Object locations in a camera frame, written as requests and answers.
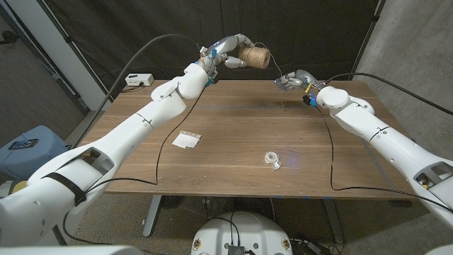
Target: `white robotic arm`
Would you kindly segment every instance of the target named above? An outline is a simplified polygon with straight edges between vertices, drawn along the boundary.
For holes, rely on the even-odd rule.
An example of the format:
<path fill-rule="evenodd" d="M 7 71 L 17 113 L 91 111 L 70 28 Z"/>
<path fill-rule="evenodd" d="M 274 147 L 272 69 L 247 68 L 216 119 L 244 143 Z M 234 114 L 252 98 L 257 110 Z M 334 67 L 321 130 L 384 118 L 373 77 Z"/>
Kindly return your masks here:
<path fill-rule="evenodd" d="M 438 157 L 374 116 L 373 107 L 347 91 L 326 86 L 304 70 L 292 72 L 275 83 L 283 91 L 301 88 L 312 100 L 330 110 L 348 132 L 368 141 L 409 182 L 419 196 L 453 208 L 453 161 Z M 453 229 L 453 213 L 421 200 L 425 207 Z"/>
<path fill-rule="evenodd" d="M 189 64 L 185 75 L 153 90 L 152 102 L 130 116 L 106 136 L 55 157 L 39 168 L 27 187 L 0 200 L 0 246 L 35 244 L 66 213 L 77 214 L 92 204 L 107 188 L 124 160 L 160 125 L 185 110 L 182 98 L 200 96 L 215 75 L 216 66 L 236 46 L 253 45 L 245 35 L 229 36 L 202 50 L 200 59 Z"/>

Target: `wooden table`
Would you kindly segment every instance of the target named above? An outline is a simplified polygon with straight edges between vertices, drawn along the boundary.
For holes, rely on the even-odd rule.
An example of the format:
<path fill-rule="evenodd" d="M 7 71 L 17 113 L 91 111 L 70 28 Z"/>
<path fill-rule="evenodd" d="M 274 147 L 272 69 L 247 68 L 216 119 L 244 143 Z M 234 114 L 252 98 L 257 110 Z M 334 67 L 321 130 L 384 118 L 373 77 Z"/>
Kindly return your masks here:
<path fill-rule="evenodd" d="M 107 134 L 150 102 L 151 91 L 165 81 L 133 93 L 122 93 L 95 124 L 82 144 Z M 376 116 L 405 133 L 368 86 L 361 81 L 332 81 L 351 96 L 370 102 Z M 384 191 L 333 191 L 331 141 L 320 113 L 302 103 L 302 90 L 280 93 L 272 81 L 219 81 L 205 89 L 192 113 L 167 139 L 156 186 L 112 182 L 110 193 L 276 198 L 407 198 Z M 156 160 L 165 137 L 185 112 L 155 130 L 127 159 L 115 177 L 156 181 Z M 373 186 L 412 192 L 406 180 L 369 144 L 346 132 L 322 110 L 334 144 L 333 185 Z M 201 134 L 198 145 L 172 145 L 179 131 Z M 282 167 L 273 171 L 265 153 L 276 151 Z"/>

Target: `metal table leg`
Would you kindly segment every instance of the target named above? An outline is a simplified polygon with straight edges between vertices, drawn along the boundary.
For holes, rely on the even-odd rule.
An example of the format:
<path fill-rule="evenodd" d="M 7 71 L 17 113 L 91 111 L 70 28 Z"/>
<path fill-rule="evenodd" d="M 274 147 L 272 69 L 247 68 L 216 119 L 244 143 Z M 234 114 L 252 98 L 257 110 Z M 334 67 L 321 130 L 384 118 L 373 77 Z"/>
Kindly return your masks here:
<path fill-rule="evenodd" d="M 338 219 L 337 207 L 335 201 L 332 199 L 323 199 L 324 210 L 327 213 L 328 220 L 331 224 L 331 230 L 333 239 L 337 244 L 343 244 L 345 242 L 343 231 L 340 225 L 340 219 Z"/>
<path fill-rule="evenodd" d="M 146 220 L 144 221 L 143 235 L 150 237 L 153 234 L 153 228 L 156 224 L 157 215 L 159 214 L 159 206 L 161 204 L 161 195 L 153 195 L 151 205 Z"/>

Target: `black backdrop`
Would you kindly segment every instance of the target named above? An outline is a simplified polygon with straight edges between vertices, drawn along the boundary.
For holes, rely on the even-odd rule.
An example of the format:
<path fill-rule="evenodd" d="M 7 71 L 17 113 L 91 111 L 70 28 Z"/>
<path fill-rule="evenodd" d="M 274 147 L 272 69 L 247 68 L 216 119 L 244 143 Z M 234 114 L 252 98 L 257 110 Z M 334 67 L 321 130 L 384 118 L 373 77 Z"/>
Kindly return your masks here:
<path fill-rule="evenodd" d="M 105 86 L 152 38 L 167 33 L 190 36 L 205 47 L 243 33 L 266 44 L 283 74 L 305 69 L 318 79 L 350 72 L 378 0 L 47 0 Z M 129 73 L 172 79 L 198 59 L 191 42 L 165 39 L 148 49 Z M 276 79 L 274 64 L 265 69 L 227 69 L 220 79 Z"/>

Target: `white box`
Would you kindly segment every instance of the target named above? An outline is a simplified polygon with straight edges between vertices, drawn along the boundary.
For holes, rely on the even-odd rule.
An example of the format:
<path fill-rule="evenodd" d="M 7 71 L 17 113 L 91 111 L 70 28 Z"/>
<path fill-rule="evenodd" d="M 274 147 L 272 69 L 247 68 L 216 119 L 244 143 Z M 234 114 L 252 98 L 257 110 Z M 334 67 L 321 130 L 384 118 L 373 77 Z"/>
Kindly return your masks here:
<path fill-rule="evenodd" d="M 152 74 L 128 74 L 125 80 L 128 86 L 139 86 L 140 82 L 143 82 L 142 86 L 151 86 L 154 77 Z"/>

